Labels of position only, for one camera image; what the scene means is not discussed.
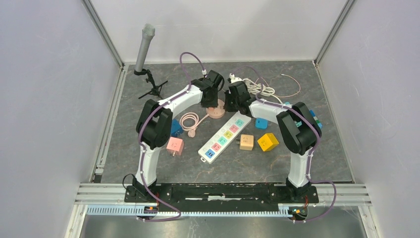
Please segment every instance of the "white panel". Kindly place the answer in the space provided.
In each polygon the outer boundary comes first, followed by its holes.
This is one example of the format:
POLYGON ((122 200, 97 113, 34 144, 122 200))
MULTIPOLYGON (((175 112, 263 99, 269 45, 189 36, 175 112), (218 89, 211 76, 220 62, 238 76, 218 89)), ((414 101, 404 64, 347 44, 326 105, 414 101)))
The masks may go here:
POLYGON ((183 51, 204 61, 313 60, 346 1, 92 2, 125 62, 136 61, 145 23, 156 27, 146 62, 176 62, 183 51))
POLYGON ((320 65, 385 238, 420 234, 419 12, 417 0, 357 1, 320 65))
POLYGON ((1 1, 0 237, 64 236, 118 71, 81 1, 1 1))

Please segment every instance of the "power strip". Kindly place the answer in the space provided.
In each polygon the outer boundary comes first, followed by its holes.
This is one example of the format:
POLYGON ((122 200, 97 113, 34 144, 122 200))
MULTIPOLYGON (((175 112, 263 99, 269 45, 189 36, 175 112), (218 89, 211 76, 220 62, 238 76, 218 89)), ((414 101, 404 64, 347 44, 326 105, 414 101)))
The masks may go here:
POLYGON ((251 122, 251 118, 235 113, 220 130, 198 151, 201 161, 209 164, 223 152, 223 150, 235 140, 241 131, 251 122))

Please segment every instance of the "tripod stand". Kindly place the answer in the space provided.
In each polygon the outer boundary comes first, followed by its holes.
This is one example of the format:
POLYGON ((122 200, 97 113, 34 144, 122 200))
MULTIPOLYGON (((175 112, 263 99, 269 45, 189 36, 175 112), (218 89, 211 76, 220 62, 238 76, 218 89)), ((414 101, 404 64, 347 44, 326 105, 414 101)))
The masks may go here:
POLYGON ((146 74, 147 74, 146 82, 152 83, 152 89, 149 92, 145 93, 144 95, 140 96, 139 99, 143 98, 146 95, 158 96, 160 97, 160 99, 163 99, 163 97, 160 95, 160 91, 162 90, 162 86, 166 84, 168 80, 156 86, 155 80, 153 79, 153 76, 150 70, 142 69, 142 71, 135 73, 135 75, 146 75, 146 74))

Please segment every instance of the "microphone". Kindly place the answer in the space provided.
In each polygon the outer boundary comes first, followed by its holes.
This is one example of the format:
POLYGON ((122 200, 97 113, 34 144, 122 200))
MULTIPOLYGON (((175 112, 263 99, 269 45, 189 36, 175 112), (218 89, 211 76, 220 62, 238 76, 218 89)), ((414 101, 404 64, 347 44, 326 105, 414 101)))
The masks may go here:
POLYGON ((153 36, 155 36, 155 27, 147 23, 144 26, 142 32, 142 42, 140 44, 136 66, 134 67, 135 75, 142 75, 141 71, 143 70, 143 65, 146 60, 147 51, 149 50, 150 42, 152 41, 153 36))

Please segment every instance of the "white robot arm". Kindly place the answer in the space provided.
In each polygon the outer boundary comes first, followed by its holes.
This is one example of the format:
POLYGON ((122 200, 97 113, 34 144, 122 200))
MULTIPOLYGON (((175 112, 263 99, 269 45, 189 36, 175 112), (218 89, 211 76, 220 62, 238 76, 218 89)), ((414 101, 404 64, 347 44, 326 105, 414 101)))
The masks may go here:
MULTIPOLYGON (((142 135, 140 164, 136 173, 136 179, 141 185, 151 186, 156 182, 158 156, 162 146, 169 139, 172 118, 197 103, 201 103, 203 107, 217 106, 217 88, 220 83, 220 78, 221 80, 223 78, 214 71, 210 71, 206 78, 198 81, 193 80, 193 85, 190 88, 187 86, 171 97, 173 99, 176 95, 184 93, 176 100, 170 101, 170 99, 163 99, 158 102, 153 100, 146 102, 137 125, 137 131, 139 131, 140 126, 143 126, 142 122, 145 121, 145 117, 150 115, 152 109, 164 103, 167 103, 167 105, 159 112, 159 120, 152 124, 149 122, 146 125, 149 129, 144 130, 144 132, 147 132, 142 135), (165 124, 166 126, 159 126, 161 117, 164 117, 164 119, 160 124, 165 124), (142 183, 142 175, 145 179, 145 184, 142 183)), ((316 143, 316 136, 313 135, 313 132, 306 128, 305 125, 298 128, 295 122, 300 120, 287 109, 265 104, 264 101, 256 101, 255 98, 250 96, 246 85, 242 81, 233 82, 229 86, 229 90, 225 92, 225 95, 225 107, 228 112, 240 111, 244 115, 263 118, 279 125, 284 143, 291 151, 291 168, 286 184, 289 184, 295 190, 308 186, 309 182, 306 177, 307 157, 310 149, 316 143)), ((289 106, 293 107, 294 110, 298 111, 299 114, 307 119, 316 128, 319 136, 321 136, 321 131, 305 104, 297 103, 289 106)))

